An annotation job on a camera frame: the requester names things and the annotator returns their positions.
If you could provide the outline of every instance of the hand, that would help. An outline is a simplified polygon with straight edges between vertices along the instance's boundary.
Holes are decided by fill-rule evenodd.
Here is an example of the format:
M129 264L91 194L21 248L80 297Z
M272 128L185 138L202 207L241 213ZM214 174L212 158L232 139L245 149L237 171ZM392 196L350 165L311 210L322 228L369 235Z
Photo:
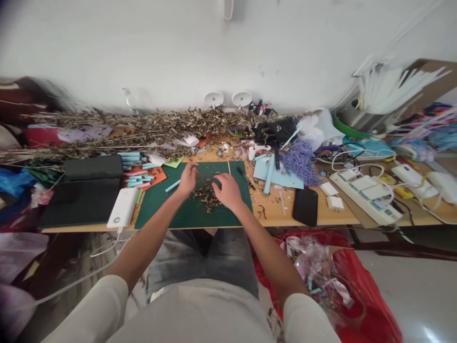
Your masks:
M197 175L199 174L196 168L198 166L198 163L189 162L181 174L181 183L179 184L176 192L185 198L188 198L195 189L195 185L197 184Z
M238 184L233 176L223 173L216 175L214 178L219 180L222 185L221 190L217 184L214 182L212 183L214 193L223 205L229 208L232 212L234 212L238 207L242 207L244 205Z

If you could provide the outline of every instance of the smartphone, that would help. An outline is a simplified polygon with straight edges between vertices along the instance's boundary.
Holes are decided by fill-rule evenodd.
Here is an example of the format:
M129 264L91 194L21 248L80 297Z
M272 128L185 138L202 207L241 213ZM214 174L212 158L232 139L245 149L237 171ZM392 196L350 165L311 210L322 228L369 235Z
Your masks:
M292 218L305 225L314 227L318 224L318 194L309 189L295 191Z

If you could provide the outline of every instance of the white sleeve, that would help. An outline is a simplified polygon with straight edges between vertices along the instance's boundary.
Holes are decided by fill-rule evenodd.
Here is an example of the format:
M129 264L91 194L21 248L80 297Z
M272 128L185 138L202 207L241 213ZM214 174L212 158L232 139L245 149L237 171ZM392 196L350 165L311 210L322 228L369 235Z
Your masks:
M327 315L304 294L291 294L284 304L284 339L286 343L340 343Z
M43 343L104 343L123 324L129 289L117 275L102 277Z

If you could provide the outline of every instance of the gray pants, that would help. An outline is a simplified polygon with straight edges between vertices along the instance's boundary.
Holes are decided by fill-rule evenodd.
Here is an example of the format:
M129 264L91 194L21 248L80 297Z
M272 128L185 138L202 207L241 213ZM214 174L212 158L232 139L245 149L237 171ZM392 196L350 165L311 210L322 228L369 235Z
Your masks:
M168 230L149 266L148 300L162 287L199 278L231 283L258 298L257 276L244 229L218 229L206 256L191 230Z

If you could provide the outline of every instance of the metal container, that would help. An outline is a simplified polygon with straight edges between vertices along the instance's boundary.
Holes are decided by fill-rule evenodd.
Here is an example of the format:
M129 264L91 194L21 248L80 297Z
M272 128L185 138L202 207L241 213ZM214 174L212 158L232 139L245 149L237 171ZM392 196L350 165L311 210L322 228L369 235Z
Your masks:
M346 126L359 132L379 134L386 130L384 121L389 114L372 114L356 109L358 100L349 102L336 111L337 118Z

